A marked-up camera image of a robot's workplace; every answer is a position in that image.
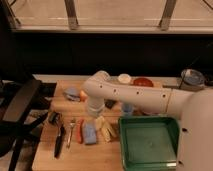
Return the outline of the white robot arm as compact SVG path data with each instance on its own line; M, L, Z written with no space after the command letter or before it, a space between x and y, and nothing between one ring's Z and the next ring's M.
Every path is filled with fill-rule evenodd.
M92 115L104 108L104 100L141 107L146 112L168 114L181 120L176 171L213 171L213 89L197 92L114 84L98 71L82 86Z

